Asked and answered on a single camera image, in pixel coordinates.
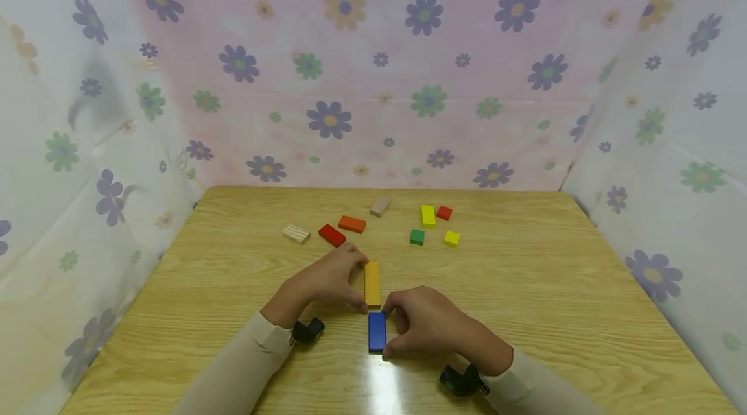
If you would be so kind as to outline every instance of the wooden table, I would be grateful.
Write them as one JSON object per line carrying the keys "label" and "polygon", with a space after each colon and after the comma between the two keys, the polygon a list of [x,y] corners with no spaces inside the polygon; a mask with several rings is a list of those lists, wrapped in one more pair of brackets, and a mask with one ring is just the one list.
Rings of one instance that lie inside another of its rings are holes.
{"label": "wooden table", "polygon": [[[379,195],[392,199],[381,219],[368,213]],[[422,204],[454,214],[416,246]],[[736,413],[568,195],[244,186],[207,191],[62,414],[170,413],[276,287],[330,249],[316,231],[342,214],[368,221],[346,234],[380,261],[383,295],[439,289],[610,414]],[[281,236],[288,223],[313,233],[306,245]],[[325,333],[296,346],[256,414],[491,413],[441,389],[442,359],[369,355],[365,316],[319,303],[312,316]]]}

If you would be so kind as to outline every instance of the red block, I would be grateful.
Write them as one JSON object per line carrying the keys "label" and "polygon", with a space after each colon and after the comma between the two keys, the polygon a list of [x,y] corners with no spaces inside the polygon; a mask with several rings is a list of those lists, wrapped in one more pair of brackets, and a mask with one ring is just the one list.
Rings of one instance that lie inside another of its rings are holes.
{"label": "red block", "polygon": [[338,232],[337,229],[329,224],[324,224],[324,227],[319,229],[319,236],[330,242],[335,248],[339,247],[341,244],[345,243],[345,240],[347,240],[342,233]]}
{"label": "red block", "polygon": [[449,209],[446,206],[441,206],[438,208],[438,212],[436,213],[436,217],[439,219],[449,220],[451,218],[452,210]]}

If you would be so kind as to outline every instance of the blue block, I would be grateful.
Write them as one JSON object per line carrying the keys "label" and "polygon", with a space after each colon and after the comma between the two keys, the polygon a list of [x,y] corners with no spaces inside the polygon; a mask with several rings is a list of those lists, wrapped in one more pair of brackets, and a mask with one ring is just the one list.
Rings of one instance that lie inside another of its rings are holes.
{"label": "blue block", "polygon": [[386,346],[386,315],[368,313],[368,352],[380,354]]}

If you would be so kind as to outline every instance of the green block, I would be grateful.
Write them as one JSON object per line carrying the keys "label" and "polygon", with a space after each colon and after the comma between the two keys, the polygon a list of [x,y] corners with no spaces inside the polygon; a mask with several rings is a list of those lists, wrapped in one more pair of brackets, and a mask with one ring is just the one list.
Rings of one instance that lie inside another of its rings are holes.
{"label": "green block", "polygon": [[425,243],[425,232],[416,228],[412,229],[412,232],[410,233],[410,243],[423,246],[423,243]]}

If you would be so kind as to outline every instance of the beige sleeve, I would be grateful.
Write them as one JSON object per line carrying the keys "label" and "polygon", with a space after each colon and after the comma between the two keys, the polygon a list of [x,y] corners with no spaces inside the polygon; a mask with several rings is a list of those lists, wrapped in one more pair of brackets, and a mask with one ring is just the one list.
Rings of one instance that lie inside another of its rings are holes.
{"label": "beige sleeve", "polygon": [[257,312],[218,352],[171,414],[249,414],[291,348],[291,330]]}
{"label": "beige sleeve", "polygon": [[604,414],[581,391],[516,347],[508,371],[480,378],[490,389],[486,399],[501,415]]}

